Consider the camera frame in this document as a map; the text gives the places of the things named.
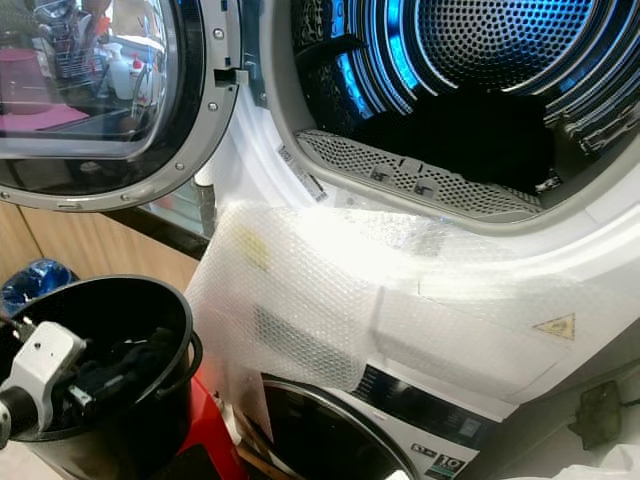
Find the washing machine door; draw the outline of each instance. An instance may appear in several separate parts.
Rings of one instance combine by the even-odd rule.
[[[241,77],[234,0],[0,2],[0,199],[149,202],[207,161]]]
[[[259,443],[297,478],[420,478],[384,431],[329,392],[275,377],[267,377],[264,388],[273,442],[262,435]]]

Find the black plastic container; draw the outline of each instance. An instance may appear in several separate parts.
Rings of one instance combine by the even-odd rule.
[[[92,339],[92,349],[108,349],[123,338],[150,335],[158,327],[181,340],[162,374],[125,408],[90,426],[25,434],[14,440],[25,442],[70,479],[145,479],[173,458],[189,430],[190,379],[202,360],[191,310],[177,290],[144,277],[97,278],[33,301],[16,318],[22,316],[34,323],[58,322]],[[19,348],[11,329],[0,329],[0,382],[9,375]]]

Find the sticker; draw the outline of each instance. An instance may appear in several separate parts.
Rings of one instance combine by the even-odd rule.
[[[533,328],[573,341],[576,339],[576,316],[572,313],[571,315],[565,315],[564,317],[535,325]]]
[[[322,202],[327,199],[328,195],[322,188],[322,186],[318,183],[318,181],[309,175],[306,170],[304,170],[298,162],[291,156],[284,145],[278,148],[278,154],[282,157],[285,163],[289,166],[293,174],[298,177],[302,186],[309,192],[316,202]]]
[[[462,424],[462,428],[459,433],[465,437],[473,438],[475,434],[478,433],[481,426],[482,423],[479,421],[474,420],[473,418],[467,418]]]
[[[414,443],[413,445],[411,445],[411,450],[413,450],[414,452],[421,453],[421,454],[426,455],[427,457],[431,457],[431,458],[436,458],[436,455],[438,454],[438,452],[434,452],[430,448],[427,448],[427,447],[425,447],[423,445],[420,445],[418,443]]]
[[[269,249],[260,235],[247,227],[237,227],[233,233],[236,248],[249,262],[266,272],[269,269]]]
[[[465,466],[466,462],[448,455],[440,455],[431,468],[424,472],[427,477],[437,480],[451,480]]]

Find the perforated metal grille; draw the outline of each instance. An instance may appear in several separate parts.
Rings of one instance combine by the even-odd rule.
[[[320,42],[324,38],[323,0],[295,1],[292,7],[293,46],[296,49]]]
[[[595,0],[421,0],[423,54],[448,81],[519,85],[579,38]]]
[[[375,180],[430,203],[456,209],[466,216],[515,214],[526,218],[542,211],[539,201],[529,195],[522,194],[519,198],[497,185],[468,182],[447,170],[347,138],[319,130],[299,132],[297,138],[329,168]]]

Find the floor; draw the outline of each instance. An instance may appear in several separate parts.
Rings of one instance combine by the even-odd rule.
[[[24,445],[15,442],[0,451],[0,472],[2,480],[61,480]]]

